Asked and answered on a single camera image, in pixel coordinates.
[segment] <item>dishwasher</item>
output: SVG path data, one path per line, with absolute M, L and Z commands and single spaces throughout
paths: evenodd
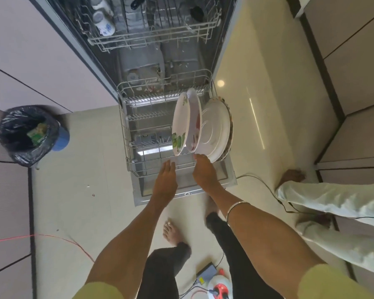
M 173 112 L 191 87 L 202 106 L 217 96 L 213 73 L 238 0 L 144 0 L 132 10 L 133 1 L 108 0 L 115 33 L 102 36 L 90 0 L 30 0 L 119 103 L 138 206 L 149 201 L 168 159 L 176 164 L 175 198 L 203 192 L 192 176 L 193 155 L 173 155 Z M 204 13 L 199 22 L 190 10 L 196 6 Z M 236 185 L 230 155 L 214 167 L 225 188 Z

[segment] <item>silver bangle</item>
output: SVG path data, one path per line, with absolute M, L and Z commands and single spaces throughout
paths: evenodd
M 226 223 L 227 223 L 227 224 L 229 224 L 229 214 L 230 214 L 230 211 L 231 211 L 235 206 L 239 205 L 240 203 L 247 203 L 247 204 L 249 204 L 249 202 L 247 202 L 247 201 L 239 201 L 239 202 L 236 202 L 235 204 L 233 204 L 233 205 L 229 208 L 229 210 L 227 211 L 227 215 L 226 215 Z

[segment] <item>dishwasher rack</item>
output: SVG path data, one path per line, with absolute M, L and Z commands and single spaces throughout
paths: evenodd
M 144 92 L 152 83 L 143 80 L 144 85 L 123 82 L 118 85 L 118 92 L 123 107 L 120 107 L 122 132 L 125 145 L 128 170 L 137 177 L 146 177 L 159 173 L 164 161 L 172 159 L 176 170 L 193 168 L 193 155 L 184 149 L 181 155 L 174 157 L 171 138 L 173 113 L 181 92 L 194 87 L 197 90 L 201 105 L 204 106 L 211 97 L 216 96 L 216 89 L 209 70 L 197 70 L 173 75 L 165 81 L 176 88 L 162 94 Z
M 75 19 L 91 45 L 101 51 L 127 47 L 145 47 L 150 43 L 177 43 L 190 39 L 202 39 L 205 43 L 212 37 L 212 31 L 220 24 L 221 6 L 219 0 L 146 0 L 135 11 L 131 10 L 132 0 L 112 0 L 116 32 L 112 36 L 100 35 L 92 21 L 94 10 L 89 0 L 79 0 L 75 8 Z M 198 5 L 204 11 L 204 21 L 193 20 L 189 8 Z

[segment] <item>white pants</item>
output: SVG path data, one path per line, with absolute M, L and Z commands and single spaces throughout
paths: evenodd
M 277 189 L 282 201 L 342 217 L 374 217 L 374 185 L 337 185 L 288 181 Z M 374 218 L 358 221 L 374 226 Z
M 374 185 L 305 184 L 288 181 L 277 190 L 284 201 L 343 217 L 374 217 Z M 374 218 L 358 221 L 374 226 Z M 374 238 L 344 235 L 315 222 L 296 226 L 308 241 L 315 242 L 334 255 L 374 272 Z
M 298 233 L 341 259 L 374 272 L 374 238 L 365 235 L 345 235 L 313 222 L 296 225 Z

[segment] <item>floor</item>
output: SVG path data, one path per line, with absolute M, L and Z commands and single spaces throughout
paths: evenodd
M 254 173 L 274 187 L 288 168 L 307 171 L 337 128 L 337 119 L 299 21 L 285 0 L 242 0 L 216 80 L 217 92 L 234 119 L 231 159 L 235 174 Z M 143 209 L 134 207 L 126 170 L 117 107 L 65 115 L 69 146 L 51 152 L 33 171 L 36 232 L 72 238 L 93 257 Z M 294 225 L 260 183 L 244 177 L 228 189 L 240 198 Z M 205 228 L 203 195 L 172 201 L 155 230 L 151 250 L 168 246 L 162 224 L 171 218 L 192 247 L 176 277 L 183 292 L 195 273 L 222 251 Z M 332 266 L 344 262 L 319 247 Z M 92 262 L 79 248 L 57 239 L 37 238 L 39 299 L 71 298 L 83 285 Z M 227 271 L 227 261 L 221 266 Z

